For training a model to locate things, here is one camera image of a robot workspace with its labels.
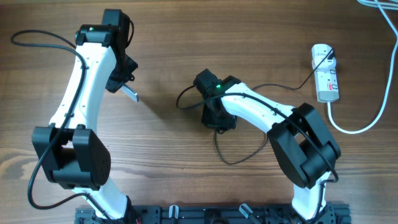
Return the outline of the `turquoise screen smartphone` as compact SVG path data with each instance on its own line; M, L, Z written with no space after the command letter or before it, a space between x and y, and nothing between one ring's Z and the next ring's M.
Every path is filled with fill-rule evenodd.
M121 87L121 90L128 96L130 97L133 101L139 102L139 95L136 91L134 91L131 87L129 87L127 84L124 84Z

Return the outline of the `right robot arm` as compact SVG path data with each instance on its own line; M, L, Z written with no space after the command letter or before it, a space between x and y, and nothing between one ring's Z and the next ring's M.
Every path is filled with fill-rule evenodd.
M218 79L208 69L193 86L202 95L202 123L217 133L234 129L238 118L262 130L283 173L294 184L293 209L316 223L326 207L324 189L335 175L341 151L318 111L303 103L295 108L254 92L236 77Z

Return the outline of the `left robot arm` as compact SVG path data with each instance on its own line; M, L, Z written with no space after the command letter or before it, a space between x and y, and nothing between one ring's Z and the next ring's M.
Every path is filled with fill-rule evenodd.
M100 222L128 223L128 196L111 180L110 153L96 134L105 91L138 94L126 83L138 64L126 54L134 34L132 20L120 9L105 9L100 25L76 32L77 56L66 92L47 127L35 127L32 143L49 182L82 196Z

